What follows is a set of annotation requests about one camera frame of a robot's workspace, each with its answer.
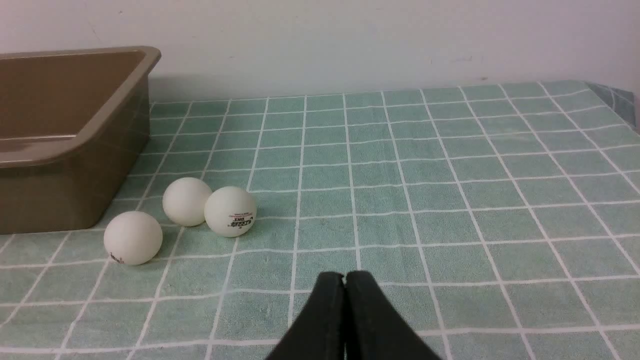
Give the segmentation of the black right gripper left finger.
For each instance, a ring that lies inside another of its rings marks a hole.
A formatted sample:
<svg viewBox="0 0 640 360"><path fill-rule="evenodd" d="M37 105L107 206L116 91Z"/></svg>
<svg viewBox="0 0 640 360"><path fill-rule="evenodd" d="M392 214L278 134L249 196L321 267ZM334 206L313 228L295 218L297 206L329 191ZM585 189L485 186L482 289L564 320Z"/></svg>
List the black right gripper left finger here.
<svg viewBox="0 0 640 360"><path fill-rule="evenodd" d="M338 272L318 274L310 296L268 360L343 360L345 284Z"/></svg>

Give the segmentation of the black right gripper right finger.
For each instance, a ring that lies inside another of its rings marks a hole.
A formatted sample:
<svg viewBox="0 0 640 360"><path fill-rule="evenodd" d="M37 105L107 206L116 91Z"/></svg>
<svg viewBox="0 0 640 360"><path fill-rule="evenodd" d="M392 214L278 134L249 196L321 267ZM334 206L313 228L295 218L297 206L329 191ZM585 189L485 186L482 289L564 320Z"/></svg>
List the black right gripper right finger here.
<svg viewBox="0 0 640 360"><path fill-rule="evenodd" d="M372 273L346 275L346 359L439 360L391 304Z"/></svg>

